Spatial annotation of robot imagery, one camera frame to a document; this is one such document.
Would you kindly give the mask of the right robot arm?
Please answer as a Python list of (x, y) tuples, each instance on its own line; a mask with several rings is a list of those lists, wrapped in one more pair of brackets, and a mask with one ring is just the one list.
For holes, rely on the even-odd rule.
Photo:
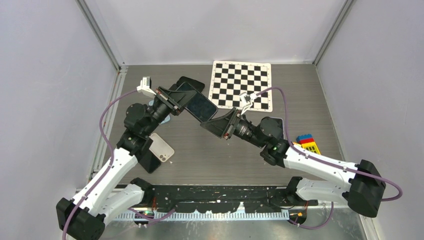
[(227, 114), (201, 123), (213, 135), (230, 139), (236, 136), (261, 149), (260, 156), (272, 166), (298, 170), (319, 177), (317, 181), (293, 177), (285, 192), (291, 205), (321, 200), (346, 204), (369, 218), (378, 214), (386, 184), (376, 166), (332, 159), (306, 150), (284, 139), (283, 120), (264, 117), (253, 125), (235, 108)]

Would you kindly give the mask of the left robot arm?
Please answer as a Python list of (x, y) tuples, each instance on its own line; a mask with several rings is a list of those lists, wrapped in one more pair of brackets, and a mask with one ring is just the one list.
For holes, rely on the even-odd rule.
[(150, 136), (168, 115), (177, 116), (183, 112), (196, 94), (196, 90), (158, 87), (153, 92), (152, 106), (134, 103), (127, 108), (125, 132), (116, 148), (108, 144), (111, 150), (109, 162), (73, 198), (62, 198), (56, 205), (62, 239), (71, 236), (75, 240), (98, 240), (106, 226), (128, 208), (137, 204), (148, 207), (153, 202), (151, 184), (140, 178), (134, 179), (119, 193), (110, 194), (137, 164), (146, 167), (148, 172), (161, 164), (150, 151), (154, 142)]

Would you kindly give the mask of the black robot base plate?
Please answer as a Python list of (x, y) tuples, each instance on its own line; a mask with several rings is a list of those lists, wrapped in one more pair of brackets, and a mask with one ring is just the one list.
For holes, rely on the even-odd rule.
[(137, 208), (160, 213), (234, 213), (243, 207), (246, 213), (276, 213), (293, 207), (315, 207), (318, 201), (301, 200), (283, 186), (248, 185), (154, 185)]

